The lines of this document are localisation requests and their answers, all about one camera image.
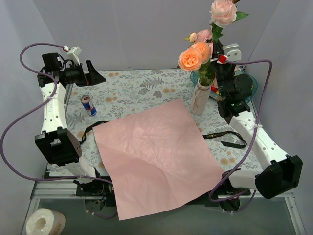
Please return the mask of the single pink flower stem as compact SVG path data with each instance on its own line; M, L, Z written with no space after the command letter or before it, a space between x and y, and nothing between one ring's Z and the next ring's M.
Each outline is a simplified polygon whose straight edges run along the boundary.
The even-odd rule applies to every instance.
M207 68L209 67L209 60L212 58L212 48L211 46L206 42L197 42L193 45L191 45L191 48L197 49L201 56L201 66L199 68L199 75L200 75L200 84L202 86L209 86L209 79L207 75Z

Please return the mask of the pink artificial flower bouquet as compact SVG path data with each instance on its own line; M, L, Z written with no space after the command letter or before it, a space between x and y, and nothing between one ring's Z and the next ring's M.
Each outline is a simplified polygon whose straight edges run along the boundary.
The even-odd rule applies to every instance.
M217 42L223 36L222 31L225 27L249 16L248 13L237 10L238 2L239 0L215 0L211 4L210 25L213 42Z

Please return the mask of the black ribbon with gold text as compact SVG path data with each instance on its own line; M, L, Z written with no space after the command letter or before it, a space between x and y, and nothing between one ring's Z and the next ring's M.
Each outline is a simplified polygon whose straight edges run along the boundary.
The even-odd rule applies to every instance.
M86 141L88 132L90 132L94 127L101 125L101 124L104 124L104 123L107 123L107 121L98 121L98 122L94 123L93 125L88 126L85 129L83 136L81 137L80 144L83 144ZM210 140L210 139L222 137L222 136L227 135L227 134L235 135L240 141L243 142L243 144L236 144L236 143L231 143L231 142L226 142L226 141L220 141L223 146L230 147L230 148L236 148L236 149L243 149L247 146L247 142L243 139L243 137L239 133L236 133L234 131L224 131L224 132L211 133L211 134L203 135L203 138L205 140Z

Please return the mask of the purple wrapping paper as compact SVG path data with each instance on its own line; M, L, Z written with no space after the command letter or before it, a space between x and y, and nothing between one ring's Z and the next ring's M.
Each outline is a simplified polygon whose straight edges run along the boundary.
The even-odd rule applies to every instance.
M93 132L120 220L181 207L221 179L223 169L180 99Z

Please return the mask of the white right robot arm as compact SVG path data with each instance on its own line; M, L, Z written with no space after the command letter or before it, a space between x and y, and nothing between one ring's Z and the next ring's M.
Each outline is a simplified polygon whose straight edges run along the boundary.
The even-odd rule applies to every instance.
M243 65L241 56L234 49L236 44L224 46L213 43L213 65L218 84L219 114L248 143L245 157L253 152L262 168L261 172L244 171L239 163L222 175L222 179L210 191L212 197L217 189L234 194L238 189L257 190L266 199L285 193L298 186L303 162L299 156L290 156L280 148L259 123L261 111L254 116L246 99L252 95L253 80L246 74L235 75L236 65Z

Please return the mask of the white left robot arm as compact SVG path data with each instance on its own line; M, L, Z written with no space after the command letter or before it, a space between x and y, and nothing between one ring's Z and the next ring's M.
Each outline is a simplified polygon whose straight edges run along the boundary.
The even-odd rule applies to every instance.
M42 55L44 67L37 79L42 92L44 121L41 134L35 137L35 144L49 164L65 167L78 176L78 182L87 184L87 190L94 196L100 195L104 184L98 179L97 171L82 156L81 143L68 130L66 124L66 86L76 84L78 87L97 85L106 79L93 67L90 60L86 61L88 73L84 73L79 61L81 49L73 47L67 52L68 61L58 53Z

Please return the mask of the white ribbed ceramic vase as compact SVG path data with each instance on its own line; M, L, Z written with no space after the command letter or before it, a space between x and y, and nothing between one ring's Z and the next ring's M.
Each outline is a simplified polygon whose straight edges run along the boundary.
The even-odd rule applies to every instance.
M203 86L199 82L194 88L191 98L190 111L195 115L201 115L206 107L211 93L210 86Z

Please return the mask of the pink red fruit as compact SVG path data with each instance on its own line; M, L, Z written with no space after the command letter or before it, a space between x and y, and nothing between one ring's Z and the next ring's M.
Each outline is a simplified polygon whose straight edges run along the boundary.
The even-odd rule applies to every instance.
M211 86L211 91L216 92L218 89L214 86Z

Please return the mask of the blue silver energy drink can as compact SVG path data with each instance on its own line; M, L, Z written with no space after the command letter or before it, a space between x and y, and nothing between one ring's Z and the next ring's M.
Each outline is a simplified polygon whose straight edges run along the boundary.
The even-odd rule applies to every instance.
M91 100L91 98L88 95L84 95L81 97L81 103L85 110L87 111L88 115L94 116L97 113L97 110Z

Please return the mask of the floral patterned table mat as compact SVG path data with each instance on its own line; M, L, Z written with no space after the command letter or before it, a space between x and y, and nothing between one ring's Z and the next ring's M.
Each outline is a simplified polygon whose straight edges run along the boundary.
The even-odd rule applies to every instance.
M104 71L102 75L106 82L96 86L71 85L67 88L67 127L78 139L81 139L88 126L98 121L116 120L176 99L181 99L186 107L190 106L194 87L190 75L180 69ZM91 98L97 110L96 115L88 115L83 107L81 97L84 95ZM204 113L194 115L193 119L204 135L233 131L220 117L217 103L213 99L208 100ZM244 160L241 164L242 169L256 171L261 169L253 153L245 157L245 149L225 147L220 141L236 144L241 141L232 134L207 141L224 170L232 169L240 160ZM82 152L91 166L102 176L107 175L93 132L87 133Z

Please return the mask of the teal plastic fruit basket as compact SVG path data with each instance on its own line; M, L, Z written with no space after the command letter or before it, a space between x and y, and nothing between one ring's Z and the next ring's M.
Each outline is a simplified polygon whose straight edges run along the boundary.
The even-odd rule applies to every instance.
M237 75L241 75L241 74L248 75L252 79L252 88L251 88L252 94L251 94L250 97L248 97L246 99L246 103L249 103L253 99L253 97L254 97L254 95L255 95L255 93L257 91L258 83L257 83L256 79L253 76L251 76L250 74L245 72L245 70L244 70L244 68L242 66L239 66L239 67L236 66L235 70L234 70L234 75L237 76ZM198 71L191 72L190 80L193 83L194 87L197 85L198 79L199 79L199 72ZM211 84L211 86L214 86L214 87L218 88L216 78L213 80L213 83ZM218 90L216 92L211 91L210 97L212 99L214 99L215 101L220 101L222 99L220 97L220 95L219 95L219 91Z

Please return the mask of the white toilet paper roll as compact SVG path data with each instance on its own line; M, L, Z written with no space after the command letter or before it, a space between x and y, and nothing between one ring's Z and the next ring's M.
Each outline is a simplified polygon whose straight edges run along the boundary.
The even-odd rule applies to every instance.
M40 208L26 223L27 235L60 235L66 223L65 216L59 211Z

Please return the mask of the aluminium frame rail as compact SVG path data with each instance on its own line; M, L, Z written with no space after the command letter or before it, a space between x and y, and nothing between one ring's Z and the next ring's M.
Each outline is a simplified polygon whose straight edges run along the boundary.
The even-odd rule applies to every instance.
M76 197L77 185L72 180L37 182L31 198L70 199Z

